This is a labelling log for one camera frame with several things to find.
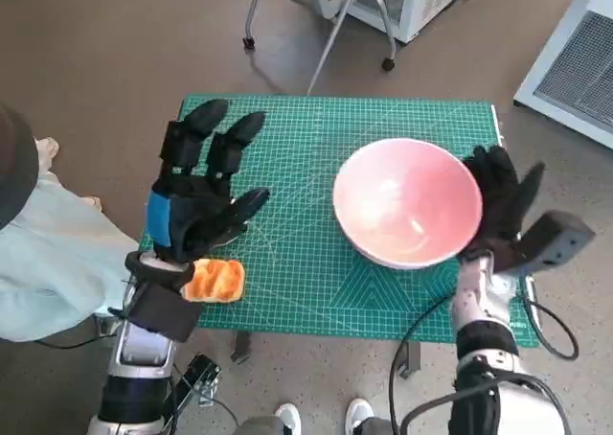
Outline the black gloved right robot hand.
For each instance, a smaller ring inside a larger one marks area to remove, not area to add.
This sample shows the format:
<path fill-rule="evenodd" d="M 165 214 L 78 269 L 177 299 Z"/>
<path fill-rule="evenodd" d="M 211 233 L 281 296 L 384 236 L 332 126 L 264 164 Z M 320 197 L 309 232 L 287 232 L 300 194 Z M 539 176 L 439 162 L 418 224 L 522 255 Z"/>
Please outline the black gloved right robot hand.
<path fill-rule="evenodd" d="M 520 178 L 508 152 L 500 146 L 477 146 L 464 164 L 476 180 L 483 202 L 477 233 L 460 253 L 466 260 L 487 250 L 513 246 L 539 191 L 545 164 L 535 163 Z"/>

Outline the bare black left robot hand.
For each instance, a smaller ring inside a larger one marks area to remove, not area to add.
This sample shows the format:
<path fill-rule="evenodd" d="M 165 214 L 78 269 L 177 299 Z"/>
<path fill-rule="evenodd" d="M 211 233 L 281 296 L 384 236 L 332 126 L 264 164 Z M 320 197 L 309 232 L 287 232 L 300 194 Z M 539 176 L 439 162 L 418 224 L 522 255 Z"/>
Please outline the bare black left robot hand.
<path fill-rule="evenodd" d="M 265 114 L 249 113 L 226 132 L 217 132 L 229 105 L 224 99 L 210 100 L 184 119 L 168 122 L 146 216 L 153 251 L 166 262 L 194 262 L 234 240 L 270 197 L 265 187 L 232 196 L 232 176 L 263 128 Z"/>

